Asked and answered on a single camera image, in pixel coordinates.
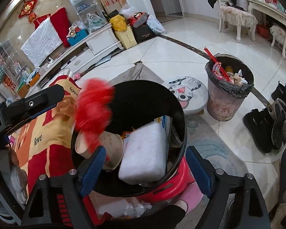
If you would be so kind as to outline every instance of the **person's leg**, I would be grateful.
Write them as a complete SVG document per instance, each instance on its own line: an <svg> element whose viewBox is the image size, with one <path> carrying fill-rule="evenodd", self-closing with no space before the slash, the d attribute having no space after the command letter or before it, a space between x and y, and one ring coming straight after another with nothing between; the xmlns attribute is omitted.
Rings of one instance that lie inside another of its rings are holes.
<svg viewBox="0 0 286 229"><path fill-rule="evenodd" d="M163 210L150 216L129 220L106 221L98 229L174 229L184 218L186 213L193 210L201 201L201 193L197 183L191 183L180 195L174 205L169 205Z"/></svg>

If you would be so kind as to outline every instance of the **white foam block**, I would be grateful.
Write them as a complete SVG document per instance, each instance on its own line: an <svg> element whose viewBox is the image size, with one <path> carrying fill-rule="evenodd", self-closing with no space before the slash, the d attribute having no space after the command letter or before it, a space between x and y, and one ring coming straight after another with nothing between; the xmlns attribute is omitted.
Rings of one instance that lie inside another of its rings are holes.
<svg viewBox="0 0 286 229"><path fill-rule="evenodd" d="M119 178L135 185L159 181L165 176L168 143L161 124L151 122L129 136Z"/></svg>

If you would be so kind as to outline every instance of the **white tile floor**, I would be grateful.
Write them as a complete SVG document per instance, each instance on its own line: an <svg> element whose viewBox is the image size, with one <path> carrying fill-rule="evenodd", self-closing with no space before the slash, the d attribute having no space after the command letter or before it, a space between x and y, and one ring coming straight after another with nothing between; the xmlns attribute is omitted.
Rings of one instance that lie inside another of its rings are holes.
<svg viewBox="0 0 286 229"><path fill-rule="evenodd" d="M213 53L231 54L249 66L255 88L268 101L278 81L286 83L286 60L281 58L281 51L271 48L271 43L255 35L252 42L247 35L242 35L241 43L236 42L236 32L218 32L218 25L198 19L184 18L163 24L167 36L203 50L205 46ZM207 74L204 70L207 60L200 55L162 38L151 39L139 44L90 71L77 81L81 86L85 79L100 77L110 80L133 63L141 60L148 68L163 80L188 75L198 78L207 86ZM219 134L231 150L245 161L249 172L253 173L266 200L268 210L277 202L278 175L271 164L273 153L262 154L255 146L251 135L242 122L243 116L252 109L264 108L253 95L243 104L230 121L218 122L207 112L203 118Z"/></svg>

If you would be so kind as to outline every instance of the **black pants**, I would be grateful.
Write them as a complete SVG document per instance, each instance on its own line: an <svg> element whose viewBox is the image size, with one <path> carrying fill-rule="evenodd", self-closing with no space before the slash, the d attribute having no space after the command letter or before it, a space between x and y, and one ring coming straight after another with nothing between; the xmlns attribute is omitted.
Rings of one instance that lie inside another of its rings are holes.
<svg viewBox="0 0 286 229"><path fill-rule="evenodd" d="M106 221L97 229L174 229L184 216L185 211L181 207L169 205L150 216Z"/></svg>

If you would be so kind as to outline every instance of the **blue gripper pad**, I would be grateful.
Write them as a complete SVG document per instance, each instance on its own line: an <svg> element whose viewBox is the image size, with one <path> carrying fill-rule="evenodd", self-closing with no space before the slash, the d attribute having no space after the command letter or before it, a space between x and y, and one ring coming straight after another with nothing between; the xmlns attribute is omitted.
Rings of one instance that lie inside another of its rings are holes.
<svg viewBox="0 0 286 229"><path fill-rule="evenodd" d="M78 167L79 194L84 197L91 193L106 160L106 149L98 146L89 159L84 160Z"/></svg>
<svg viewBox="0 0 286 229"><path fill-rule="evenodd" d="M190 146L187 148L185 152L185 159L193 173L193 176L198 184L200 191L203 194L207 195L208 198L211 198L214 193L212 190L213 184L205 168L208 169L207 171L210 171L209 169L212 170L214 169L214 167L211 165L211 163L208 160L203 159L201 157L201 155L194 148L194 146Z"/></svg>

